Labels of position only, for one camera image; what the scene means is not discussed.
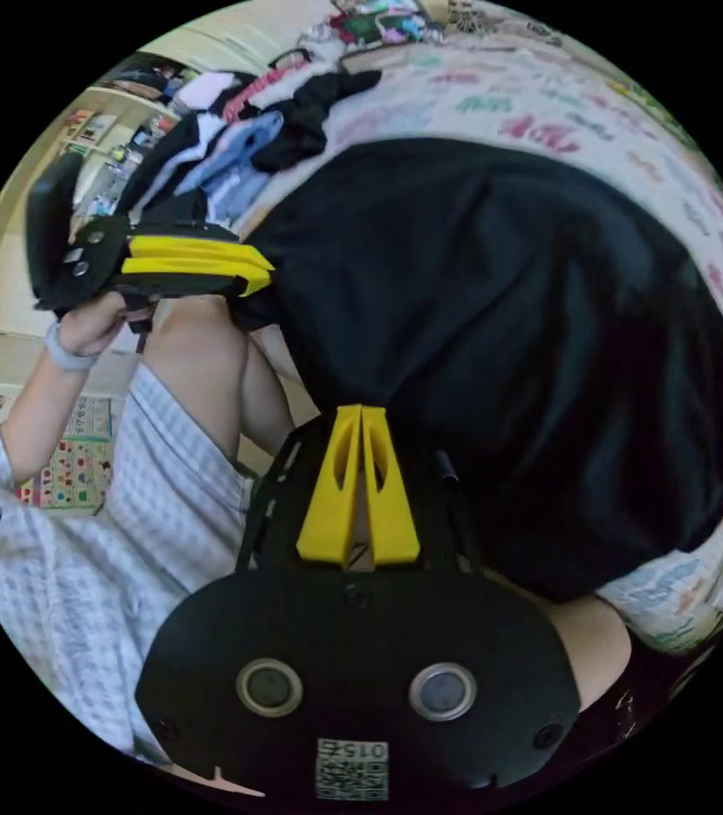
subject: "qr code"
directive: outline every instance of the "qr code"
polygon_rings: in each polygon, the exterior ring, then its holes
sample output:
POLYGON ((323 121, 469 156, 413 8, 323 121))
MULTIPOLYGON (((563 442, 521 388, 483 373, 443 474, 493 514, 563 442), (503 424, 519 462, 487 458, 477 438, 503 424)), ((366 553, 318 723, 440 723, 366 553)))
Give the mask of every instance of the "qr code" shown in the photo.
POLYGON ((383 741, 319 739, 317 798, 325 801, 387 801, 389 750, 383 741))

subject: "yellow plastic part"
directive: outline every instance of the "yellow plastic part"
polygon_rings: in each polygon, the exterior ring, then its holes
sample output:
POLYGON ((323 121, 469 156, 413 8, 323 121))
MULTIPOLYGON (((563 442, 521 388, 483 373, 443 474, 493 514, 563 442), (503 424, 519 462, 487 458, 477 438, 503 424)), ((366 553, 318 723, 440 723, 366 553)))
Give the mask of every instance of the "yellow plastic part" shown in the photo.
POLYGON ((243 278, 248 286, 241 297, 271 285, 267 269, 240 260, 212 261, 204 257, 132 257, 121 264, 121 274, 205 274, 214 277, 243 278))
POLYGON ((303 560, 347 565, 356 517, 362 406, 340 407, 296 549, 303 560))
POLYGON ((212 261, 240 261, 272 272, 274 267, 254 246, 231 244, 224 240, 178 238, 170 235, 137 235, 130 241, 132 257, 158 257, 161 260, 210 258, 212 261))
POLYGON ((363 407, 361 421, 373 563, 376 566, 414 563, 421 544, 384 409, 363 407))

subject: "black device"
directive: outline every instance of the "black device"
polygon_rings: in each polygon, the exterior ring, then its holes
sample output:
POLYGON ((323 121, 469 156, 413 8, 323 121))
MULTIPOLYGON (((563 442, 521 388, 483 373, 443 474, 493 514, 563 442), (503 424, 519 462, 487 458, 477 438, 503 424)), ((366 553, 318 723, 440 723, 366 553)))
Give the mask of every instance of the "black device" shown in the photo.
MULTIPOLYGON (((70 240, 83 159, 67 152, 36 181, 27 201, 28 268, 36 308, 65 313, 105 291, 119 291, 131 311, 155 298, 248 296, 271 282, 272 265, 237 235, 202 220, 93 218, 70 240)), ((130 323, 135 333, 150 320, 130 323)))
POLYGON ((457 487, 445 454, 383 410, 295 430, 237 569, 181 603, 149 651, 136 699, 169 757, 314 812, 539 770, 578 715, 574 676, 542 611, 483 576, 457 487), (360 458, 367 572, 346 568, 360 458))

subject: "bare skin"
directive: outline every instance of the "bare skin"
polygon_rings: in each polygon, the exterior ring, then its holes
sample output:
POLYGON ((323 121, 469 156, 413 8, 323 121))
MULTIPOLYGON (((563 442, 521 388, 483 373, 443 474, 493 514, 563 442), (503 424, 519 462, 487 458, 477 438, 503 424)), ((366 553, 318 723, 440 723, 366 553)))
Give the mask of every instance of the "bare skin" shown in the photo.
MULTIPOLYGON (((95 354, 112 342, 125 320, 138 317, 125 314, 119 295, 106 295, 67 315, 60 339, 69 351, 95 354)), ((233 324, 221 298, 187 298, 175 304, 150 338, 145 363, 231 460, 237 457, 241 433, 275 455, 294 428, 274 371, 301 380, 279 327, 247 337, 233 324)), ((42 354, 0 428, 18 484, 49 460, 86 380, 86 374, 64 371, 42 354)), ((582 710, 619 678, 630 658, 631 641, 613 608, 596 597, 548 603, 494 572, 487 576, 533 600, 549 616, 569 655, 582 710)), ((218 789, 262 795, 219 773, 212 780, 181 767, 171 772, 218 789)))

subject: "black controller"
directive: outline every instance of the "black controller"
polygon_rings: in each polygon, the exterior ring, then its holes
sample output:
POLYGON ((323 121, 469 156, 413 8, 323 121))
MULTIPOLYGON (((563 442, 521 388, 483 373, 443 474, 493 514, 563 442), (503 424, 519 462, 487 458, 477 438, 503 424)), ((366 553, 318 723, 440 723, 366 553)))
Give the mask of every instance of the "black controller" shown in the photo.
POLYGON ((482 576, 448 461, 404 433, 393 440, 420 562, 371 572, 302 562, 295 544, 330 426, 321 417, 292 434, 252 505, 235 573, 160 629, 137 687, 149 726, 187 770, 214 778, 219 767, 314 811, 530 776, 580 708, 557 632, 482 576))

